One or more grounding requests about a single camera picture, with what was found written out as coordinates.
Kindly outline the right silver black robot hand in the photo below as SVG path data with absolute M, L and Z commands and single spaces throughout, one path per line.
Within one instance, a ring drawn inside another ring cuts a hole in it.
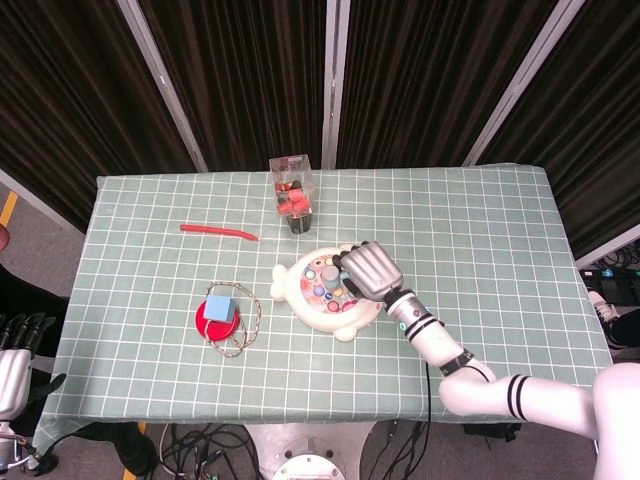
M 334 255 L 332 261 L 347 290 L 357 298 L 386 303 L 403 286 L 401 270 L 376 241 L 353 245 Z

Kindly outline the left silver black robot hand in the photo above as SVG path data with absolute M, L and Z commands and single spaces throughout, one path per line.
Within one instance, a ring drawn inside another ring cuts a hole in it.
M 1 421 L 17 418 L 27 405 L 46 398 L 66 380 L 58 374 L 48 384 L 31 390 L 32 361 L 44 333 L 55 317 L 43 312 L 13 318 L 1 315 Z

